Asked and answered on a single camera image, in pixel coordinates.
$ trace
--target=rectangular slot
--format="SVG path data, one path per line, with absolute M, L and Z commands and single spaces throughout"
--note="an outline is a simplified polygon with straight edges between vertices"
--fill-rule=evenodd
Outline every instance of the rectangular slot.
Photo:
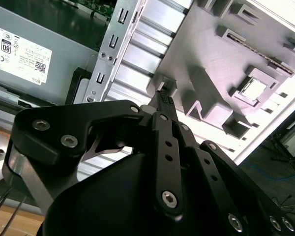
M 242 46 L 241 43 L 246 41 L 244 37 L 241 37 L 238 33 L 235 33 L 234 31 L 222 25 L 218 26 L 215 32 L 216 35 L 237 47 Z
M 259 128 L 259 126 L 260 125 L 258 125 L 258 124 L 256 124 L 256 123 L 253 123 L 253 124 L 251 124 L 253 127 L 255 127 L 255 128 Z
M 127 16 L 128 16 L 128 13 L 129 11 L 127 10 L 124 10 L 123 8 L 119 11 L 119 15 L 118 15 L 118 22 L 120 24 L 124 24 L 126 19 L 127 19 Z
M 223 18 L 230 9 L 234 0 L 205 0 L 202 2 L 202 8 L 207 12 Z
M 99 84 L 102 84 L 103 81 L 104 81 L 104 78 L 105 78 L 105 74 L 102 74 L 102 73 L 98 73 L 97 75 L 97 79 L 96 79 L 96 82 L 98 82 Z
M 275 86 L 276 86 L 276 83 L 273 83 L 273 84 L 270 86 L 270 89 L 274 89 Z
M 137 18 L 138 18 L 138 12 L 136 12 L 136 14 L 133 17 L 133 21 L 132 21 L 133 24 L 136 23 Z
M 253 26 L 255 26 L 261 19 L 259 14 L 254 9 L 245 4 L 235 4 L 232 13 Z
M 205 9 L 206 11 L 211 11 L 216 0 L 204 0 L 202 3 L 202 8 Z
M 281 97 L 283 97 L 283 98 L 287 98 L 287 96 L 288 96 L 288 95 L 287 95 L 286 93 L 284 93 L 284 92 L 280 93 L 279 95 L 280 95 Z
M 244 9 L 244 10 L 242 11 L 242 13 L 243 13 L 244 15 L 248 16 L 248 17 L 251 18 L 251 19 L 258 19 L 258 17 L 256 17 L 254 14 L 252 14 L 252 13 L 249 12 L 249 11 L 247 11 L 246 9 Z
M 119 40 L 119 37 L 115 37 L 115 35 L 113 34 L 109 42 L 109 47 L 115 49 L 118 40 Z

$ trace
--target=gray metal panel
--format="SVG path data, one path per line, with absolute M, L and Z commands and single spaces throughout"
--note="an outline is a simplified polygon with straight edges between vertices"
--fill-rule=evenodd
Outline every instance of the gray metal panel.
M 158 42 L 165 44 L 167 46 L 170 45 L 170 43 L 172 42 L 173 38 L 158 31 L 157 29 L 154 29 L 151 26 L 148 26 L 145 23 L 139 22 L 138 26 L 136 28 L 136 31 L 141 32 L 155 40 L 157 40 Z
M 128 46 L 123 60 L 151 73 L 156 71 L 161 62 L 161 58 L 158 58 L 131 44 Z
M 177 32 L 185 17 L 183 13 L 176 11 L 159 0 L 149 0 L 142 16 L 174 33 Z
M 77 67 L 86 68 L 88 59 L 97 52 L 38 26 L 0 7 L 0 28 L 52 50 L 47 83 L 41 86 L 0 70 L 0 83 L 30 94 L 42 100 L 64 104 Z M 91 57 L 89 69 L 93 69 L 96 57 Z
M 121 65 L 116 75 L 116 81 L 120 81 L 129 87 L 146 93 L 150 77 L 135 71 L 125 65 Z

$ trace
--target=barcode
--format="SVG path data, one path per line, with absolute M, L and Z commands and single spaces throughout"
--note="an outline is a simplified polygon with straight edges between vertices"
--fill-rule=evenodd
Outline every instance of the barcode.
M 37 61 L 35 65 L 35 70 L 38 70 L 39 72 L 45 74 L 46 65 Z

